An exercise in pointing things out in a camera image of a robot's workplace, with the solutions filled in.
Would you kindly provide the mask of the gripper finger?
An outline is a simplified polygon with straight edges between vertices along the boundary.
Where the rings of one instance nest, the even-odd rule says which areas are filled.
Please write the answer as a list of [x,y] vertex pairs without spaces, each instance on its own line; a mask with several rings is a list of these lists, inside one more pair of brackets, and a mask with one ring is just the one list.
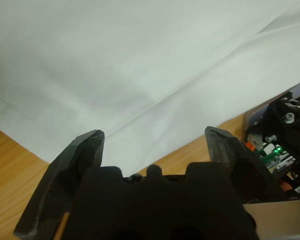
[[21,240],[52,240],[71,210],[84,172],[102,163],[105,134],[92,130],[76,137],[48,166],[16,227]]
[[212,126],[208,126],[204,134],[210,160],[221,164],[243,203],[284,200],[279,182],[237,137]]

